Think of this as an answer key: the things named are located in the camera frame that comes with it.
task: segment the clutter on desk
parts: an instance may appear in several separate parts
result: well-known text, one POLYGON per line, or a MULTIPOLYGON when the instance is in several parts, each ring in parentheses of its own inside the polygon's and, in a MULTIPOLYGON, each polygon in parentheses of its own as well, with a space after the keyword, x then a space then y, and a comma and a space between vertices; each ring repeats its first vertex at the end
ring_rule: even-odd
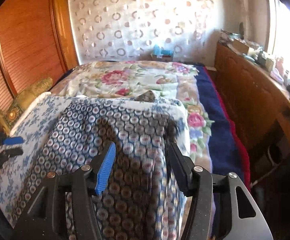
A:
POLYGON ((263 51, 263 50, 259 51, 257 63, 260 66, 262 66, 262 67, 266 66, 267 55, 268 55, 268 53, 266 53, 265 51, 263 51))
POLYGON ((283 78, 282 76, 279 74, 279 71, 274 68, 271 72, 270 72, 270 77, 273 78, 274 80, 276 80, 279 84, 283 84, 283 78))
POLYGON ((155 45, 152 51, 152 60, 160 62, 172 62, 174 51, 162 49, 158 45, 155 45))
POLYGON ((255 60, 255 62, 258 61, 258 55, 257 55, 257 54, 254 54, 254 55, 252 56, 252 58, 255 60))
POLYGON ((243 54, 243 57, 244 57, 246 60, 249 60, 250 62, 253 62, 253 63, 256 62, 254 58, 252 58, 252 57, 250 57, 250 56, 248 56, 248 55, 246 55, 246 54, 243 54))
POLYGON ((283 84, 285 87, 290 85, 290 70, 286 70, 285 75, 283 76, 283 84))
POLYGON ((275 68, 275 64, 276 64, 276 61, 275 61, 274 56, 273 55, 268 55, 267 58, 266 58, 266 62, 265 62, 265 68, 266 68, 266 70, 268 72, 271 72, 275 68))
POLYGON ((232 46, 240 53, 246 54, 250 57, 254 54, 257 54, 257 51, 260 47, 260 45, 255 42, 242 40, 239 38, 234 39, 234 41, 232 42, 232 46))
POLYGON ((276 58, 276 69, 278 69, 281 76, 283 76, 283 57, 276 58))
POLYGON ((231 32, 228 32, 228 31, 225 31, 223 29, 220 29, 220 38, 219 38, 219 42, 220 43, 224 43, 224 44, 227 44, 227 43, 230 43, 230 42, 233 42, 235 38, 240 38, 240 34, 237 34, 237 33, 231 33, 231 32))

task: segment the patterned curtain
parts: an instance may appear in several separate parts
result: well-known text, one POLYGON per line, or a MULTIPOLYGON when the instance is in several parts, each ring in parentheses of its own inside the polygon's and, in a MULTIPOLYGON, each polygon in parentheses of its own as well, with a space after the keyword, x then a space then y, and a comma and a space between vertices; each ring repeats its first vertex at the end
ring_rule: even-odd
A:
POLYGON ((81 64, 150 60, 155 44, 197 62, 213 0, 69 0, 81 64))

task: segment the box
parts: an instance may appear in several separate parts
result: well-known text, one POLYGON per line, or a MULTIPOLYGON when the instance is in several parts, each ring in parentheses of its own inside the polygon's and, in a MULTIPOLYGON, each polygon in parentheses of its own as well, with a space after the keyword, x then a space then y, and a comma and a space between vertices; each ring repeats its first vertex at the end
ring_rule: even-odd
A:
POLYGON ((238 39, 234 39, 234 41, 232 42, 232 46, 238 50, 240 53, 246 54, 249 57, 251 57, 252 55, 254 55, 256 53, 256 50, 249 47, 248 45, 242 43, 240 40, 238 39))
POLYGON ((162 55, 161 57, 157 57, 157 55, 152 54, 152 60, 160 62, 173 62, 173 57, 168 55, 162 55))

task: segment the blue object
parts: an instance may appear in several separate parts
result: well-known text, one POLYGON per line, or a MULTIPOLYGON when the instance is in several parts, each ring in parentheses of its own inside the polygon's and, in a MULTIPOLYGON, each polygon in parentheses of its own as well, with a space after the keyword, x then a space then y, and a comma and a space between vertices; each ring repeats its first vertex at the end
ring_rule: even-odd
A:
POLYGON ((8 137, 3 141, 4 145, 21 144, 24 140, 22 137, 8 137))
POLYGON ((104 157, 103 163, 100 170, 97 173, 97 183, 95 186, 95 192, 100 195, 106 188, 109 174, 112 170, 112 166, 116 156, 116 146, 115 143, 111 143, 109 149, 104 157))
POLYGON ((161 49, 158 45, 154 46, 152 53, 153 55, 157 56, 157 58, 162 58, 162 56, 172 57, 174 55, 174 52, 172 50, 161 49))

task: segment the wooden wardrobe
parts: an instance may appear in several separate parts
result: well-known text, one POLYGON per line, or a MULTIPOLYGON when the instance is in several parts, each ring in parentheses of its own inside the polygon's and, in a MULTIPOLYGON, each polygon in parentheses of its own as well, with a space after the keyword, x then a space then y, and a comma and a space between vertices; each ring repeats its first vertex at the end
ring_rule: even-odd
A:
POLYGON ((26 86, 68 70, 61 52, 53 0, 5 0, 0 6, 0 109, 26 86))

